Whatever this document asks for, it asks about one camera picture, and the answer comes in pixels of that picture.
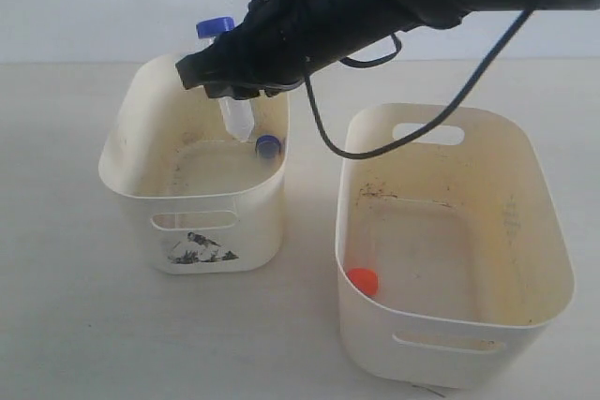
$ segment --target background wall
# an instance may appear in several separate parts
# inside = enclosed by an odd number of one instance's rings
[[[249,0],[0,0],[0,62],[145,61],[193,49],[195,22]],[[479,13],[449,32],[417,30],[402,58],[481,56],[514,13]],[[382,43],[368,56],[385,52]],[[600,12],[537,13],[504,56],[599,56]]]

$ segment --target handle cutout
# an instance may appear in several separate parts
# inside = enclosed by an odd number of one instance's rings
[[[413,123],[398,124],[394,127],[392,137],[394,138],[394,141],[402,139],[422,126],[423,124]],[[427,133],[427,135],[422,136],[415,142],[420,142],[422,144],[459,145],[464,140],[465,132],[462,128],[457,126],[437,126]]]
[[[233,211],[171,213],[152,217],[152,225],[160,230],[228,229],[233,227],[237,221],[238,217]]]
[[[506,347],[505,343],[497,341],[415,332],[396,332],[394,333],[393,338],[396,342],[405,346],[467,353],[491,354]]]

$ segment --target blue screw cap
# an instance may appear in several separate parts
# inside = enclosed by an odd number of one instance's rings
[[[200,39],[218,37],[221,33],[229,32],[234,28],[235,21],[229,16],[209,19],[208,21],[198,22],[196,24],[196,31],[198,32],[198,38]]]
[[[281,141],[273,135],[262,135],[256,140],[256,153],[264,159],[273,159],[281,153]]]

